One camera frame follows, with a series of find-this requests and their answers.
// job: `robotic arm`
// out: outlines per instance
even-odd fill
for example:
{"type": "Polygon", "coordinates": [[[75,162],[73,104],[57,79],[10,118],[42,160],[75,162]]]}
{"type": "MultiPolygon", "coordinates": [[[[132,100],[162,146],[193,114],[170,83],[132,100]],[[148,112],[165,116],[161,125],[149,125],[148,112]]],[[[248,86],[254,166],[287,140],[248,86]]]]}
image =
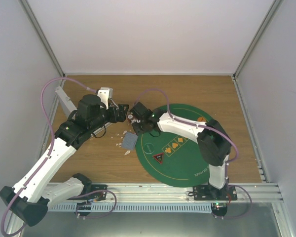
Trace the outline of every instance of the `robotic arm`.
{"type": "Polygon", "coordinates": [[[80,146],[87,141],[95,131],[105,124],[124,122],[129,105],[117,105],[112,100],[113,89],[102,87],[97,95],[88,94],[78,103],[78,108],[73,111],[68,120],[62,123],[55,133],[55,142],[51,155],[44,163],[50,146],[33,168],[13,187],[5,186],[0,191],[4,203],[8,205],[21,188],[25,188],[17,197],[11,211],[20,217],[29,226],[34,226],[42,220],[48,208],[67,200],[71,197],[88,193],[91,181],[81,174],[76,174],[68,181],[51,189],[46,186],[62,164],[72,156],[80,146]],[[24,183],[35,171],[26,187],[24,183]]]}
{"type": "Polygon", "coordinates": [[[219,134],[200,127],[209,126],[227,136],[216,120],[197,122],[178,116],[174,119],[167,111],[160,109],[151,111],[140,102],[134,105],[130,113],[137,119],[132,125],[138,135],[151,133],[153,130],[158,133],[171,132],[197,143],[204,160],[209,164],[211,196],[214,199],[226,196],[228,179],[225,175],[225,163],[229,158],[231,145],[219,134]]]}

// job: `green felt mat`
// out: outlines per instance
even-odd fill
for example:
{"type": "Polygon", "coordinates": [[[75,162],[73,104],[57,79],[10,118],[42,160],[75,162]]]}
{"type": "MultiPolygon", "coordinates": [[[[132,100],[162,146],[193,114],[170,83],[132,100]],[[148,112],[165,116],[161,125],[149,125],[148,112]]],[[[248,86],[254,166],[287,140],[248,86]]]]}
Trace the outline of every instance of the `green felt mat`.
{"type": "MultiPolygon", "coordinates": [[[[190,120],[212,119],[206,112],[185,104],[171,104],[170,111],[190,120]]],[[[208,182],[208,164],[203,160],[198,145],[189,139],[168,132],[162,132],[159,137],[145,133],[138,138],[136,152],[145,170],[162,183],[192,187],[208,182]]]]}

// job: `aluminum frame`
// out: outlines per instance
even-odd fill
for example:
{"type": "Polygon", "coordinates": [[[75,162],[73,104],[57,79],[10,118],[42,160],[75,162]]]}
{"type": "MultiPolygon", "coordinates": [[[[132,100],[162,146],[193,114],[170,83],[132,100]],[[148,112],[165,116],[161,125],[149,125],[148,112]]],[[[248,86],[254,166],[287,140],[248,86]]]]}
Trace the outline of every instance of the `aluminum frame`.
{"type": "Polygon", "coordinates": [[[250,57],[252,51],[254,50],[254,48],[256,47],[258,41],[260,40],[261,36],[263,35],[266,27],[269,25],[269,23],[271,22],[274,14],[276,13],[278,7],[280,6],[280,4],[282,3],[283,0],[273,0],[272,5],[270,6],[266,16],[264,17],[262,23],[259,26],[258,31],[256,32],[255,36],[253,37],[247,51],[245,52],[245,55],[242,57],[235,73],[234,76],[237,78],[243,68],[243,66],[246,64],[248,58],[250,57]]]}
{"type": "Polygon", "coordinates": [[[45,47],[52,63],[54,64],[55,68],[57,69],[59,75],[61,77],[64,77],[65,76],[65,73],[64,71],[62,70],[43,30],[41,29],[39,23],[38,23],[38,20],[36,19],[32,9],[31,9],[31,6],[29,5],[28,1],[27,0],[19,0],[22,8],[24,9],[25,11],[25,14],[27,15],[28,19],[30,20],[31,24],[33,25],[41,43],[43,44],[43,46],[45,47]]]}

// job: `cable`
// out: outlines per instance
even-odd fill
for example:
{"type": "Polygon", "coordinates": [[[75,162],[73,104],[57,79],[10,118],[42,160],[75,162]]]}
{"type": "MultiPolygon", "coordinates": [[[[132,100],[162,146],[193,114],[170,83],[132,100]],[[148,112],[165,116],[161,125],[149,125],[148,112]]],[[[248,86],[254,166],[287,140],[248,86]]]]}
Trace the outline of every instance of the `cable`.
{"type": "Polygon", "coordinates": [[[85,196],[95,194],[95,193],[110,193],[110,194],[112,194],[113,197],[114,197],[114,205],[113,205],[112,209],[109,212],[107,212],[107,213],[105,213],[103,215],[100,215],[100,216],[89,216],[89,217],[83,216],[83,217],[80,217],[78,215],[79,206],[77,206],[77,209],[75,210],[75,214],[77,215],[77,218],[81,218],[81,219],[98,219],[98,218],[102,218],[102,217],[110,215],[115,210],[116,205],[117,205],[117,197],[116,197],[115,193],[113,193],[110,190],[96,190],[96,191],[92,191],[92,192],[89,192],[87,194],[79,195],[79,196],[72,197],[72,198],[83,198],[85,196]]]}
{"type": "Polygon", "coordinates": [[[245,193],[246,193],[246,195],[248,196],[248,198],[249,198],[249,200],[250,200],[250,206],[249,206],[249,209],[245,212],[245,213],[243,213],[243,214],[241,214],[241,215],[239,215],[239,216],[227,216],[227,217],[222,217],[222,216],[217,216],[217,215],[215,215],[214,213],[212,213],[212,215],[215,217],[215,218],[219,218],[219,219],[229,219],[229,220],[234,220],[234,219],[239,219],[239,218],[242,218],[242,217],[245,217],[245,216],[247,216],[249,213],[250,213],[250,211],[251,211],[251,208],[252,208],[252,205],[253,205],[253,203],[252,203],[252,198],[251,198],[251,196],[250,196],[250,194],[248,193],[248,191],[247,190],[245,190],[244,188],[242,188],[241,186],[239,186],[239,185],[235,185],[235,184],[232,184],[232,185],[229,185],[229,187],[238,187],[238,188],[240,188],[240,189],[242,189],[245,193]]]}
{"type": "Polygon", "coordinates": [[[227,194],[227,196],[228,196],[228,200],[229,200],[229,202],[228,202],[227,206],[229,206],[229,205],[230,205],[230,203],[231,203],[231,196],[230,196],[230,194],[227,194]]]}
{"type": "Polygon", "coordinates": [[[137,97],[136,102],[134,103],[134,105],[136,105],[136,104],[139,102],[140,98],[141,98],[144,94],[146,94],[147,92],[150,92],[150,91],[159,91],[159,92],[161,92],[161,93],[164,95],[164,97],[166,98],[166,101],[167,101],[167,112],[168,112],[168,114],[170,115],[170,117],[171,117],[173,120],[178,121],[178,122],[181,122],[181,123],[184,123],[184,124],[187,124],[187,125],[191,125],[191,126],[195,126],[195,127],[201,127],[201,128],[204,128],[204,129],[207,129],[207,130],[213,131],[213,132],[219,134],[219,135],[220,135],[221,137],[223,137],[224,139],[226,139],[226,140],[231,144],[231,146],[234,148],[234,150],[235,150],[235,152],[236,152],[236,155],[234,156],[234,158],[229,159],[228,161],[226,161],[227,164],[230,163],[230,162],[235,161],[236,159],[238,159],[238,157],[239,157],[239,151],[238,151],[238,148],[237,148],[236,145],[233,143],[233,141],[232,141],[228,136],[226,136],[225,134],[223,134],[222,132],[220,132],[220,131],[218,131],[217,129],[214,129],[214,128],[212,128],[212,127],[209,127],[209,126],[199,125],[199,124],[195,124],[195,123],[192,123],[192,122],[188,122],[188,121],[185,121],[185,120],[181,120],[181,119],[179,119],[179,118],[176,118],[176,117],[171,113],[171,111],[170,111],[169,98],[168,98],[168,96],[166,95],[166,93],[165,93],[163,90],[158,89],[158,88],[150,88],[150,89],[147,89],[147,90],[143,91],[143,92],[140,93],[140,95],[137,97]]]}
{"type": "MultiPolygon", "coordinates": [[[[103,133],[103,135],[102,135],[101,137],[104,137],[104,135],[105,135],[106,132],[107,132],[107,128],[105,127],[105,124],[103,124],[103,127],[104,127],[104,133],[103,133]]],[[[95,138],[101,138],[101,137],[97,137],[97,136],[94,134],[94,132],[92,132],[92,135],[93,135],[95,138]]]]}
{"type": "Polygon", "coordinates": [[[6,210],[4,211],[3,213],[3,216],[2,216],[2,219],[1,219],[1,224],[0,224],[0,229],[1,229],[1,233],[3,236],[5,237],[12,237],[12,236],[15,236],[16,234],[20,233],[25,227],[26,227],[26,224],[24,224],[19,230],[17,230],[16,232],[12,233],[12,234],[8,234],[5,229],[4,229],[4,223],[5,223],[5,219],[6,219],[6,216],[11,208],[11,206],[14,204],[15,200],[17,199],[17,197],[21,194],[21,192],[26,189],[26,186],[29,184],[29,182],[33,179],[33,177],[39,172],[39,170],[43,167],[43,165],[48,161],[49,157],[50,157],[50,154],[52,153],[53,151],[53,148],[54,148],[54,143],[55,143],[55,136],[54,136],[54,130],[53,130],[53,126],[51,124],[51,121],[49,120],[49,117],[47,115],[47,112],[45,110],[45,107],[44,107],[44,104],[43,104],[43,96],[44,96],[44,92],[45,92],[45,89],[51,84],[53,83],[54,81],[58,81],[58,80],[70,80],[70,81],[73,81],[75,83],[77,83],[78,85],[82,86],[83,88],[85,88],[86,90],[89,90],[89,91],[92,91],[94,93],[97,92],[97,90],[94,90],[94,89],[91,89],[89,87],[87,87],[86,85],[82,84],[81,82],[75,80],[75,79],[72,79],[72,78],[54,78],[52,80],[50,80],[49,82],[47,82],[45,84],[45,86],[43,87],[43,89],[41,90],[41,93],[40,93],[40,105],[41,105],[41,108],[43,110],[43,113],[47,119],[47,124],[49,126],[49,129],[50,129],[50,134],[51,134],[51,143],[50,143],[50,148],[49,148],[49,151],[47,153],[47,157],[44,159],[44,161],[39,165],[39,167],[33,172],[33,174],[25,181],[25,183],[23,184],[23,188],[20,188],[20,190],[16,193],[16,195],[14,195],[14,197],[12,198],[12,200],[10,201],[10,203],[8,204],[8,206],[6,207],[6,210]]]}

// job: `white wall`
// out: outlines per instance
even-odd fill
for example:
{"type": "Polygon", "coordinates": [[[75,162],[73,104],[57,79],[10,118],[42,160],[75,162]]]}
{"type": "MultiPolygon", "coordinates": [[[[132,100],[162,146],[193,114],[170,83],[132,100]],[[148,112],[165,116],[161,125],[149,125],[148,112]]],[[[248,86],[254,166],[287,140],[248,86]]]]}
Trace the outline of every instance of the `white wall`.
{"type": "MultiPolygon", "coordinates": [[[[19,2],[0,1],[0,190],[21,179],[37,159],[46,125],[39,94],[56,76],[19,2]]],[[[52,88],[46,93],[48,109],[53,94],[52,88]]],[[[0,198],[0,220],[4,209],[0,198]]]]}
{"type": "Polygon", "coordinates": [[[285,0],[239,84],[270,181],[280,186],[296,230],[296,0],[285,0]]]}
{"type": "Polygon", "coordinates": [[[29,0],[68,74],[232,74],[272,2],[29,0]]]}

